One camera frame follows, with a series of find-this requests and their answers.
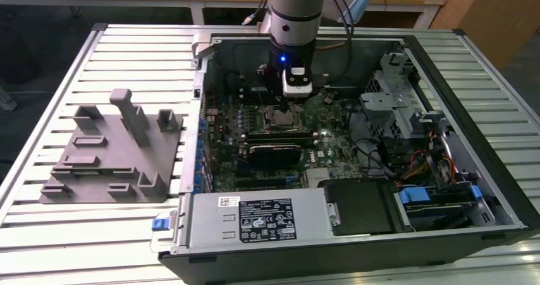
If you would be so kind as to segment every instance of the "red wire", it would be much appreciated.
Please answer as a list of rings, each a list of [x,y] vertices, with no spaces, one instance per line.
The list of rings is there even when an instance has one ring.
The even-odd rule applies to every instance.
[[[413,155],[410,156],[410,167],[409,167],[409,169],[413,169],[416,155],[421,154],[422,152],[425,152],[425,150],[414,151]]]
[[[449,160],[449,176],[456,181],[456,163],[454,163],[454,160],[452,160],[446,156],[445,156],[445,158]]]

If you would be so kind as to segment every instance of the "warning label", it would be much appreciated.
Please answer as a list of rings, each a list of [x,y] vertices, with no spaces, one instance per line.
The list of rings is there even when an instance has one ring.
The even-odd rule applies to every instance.
[[[239,202],[239,233],[242,243],[294,240],[291,199]]]

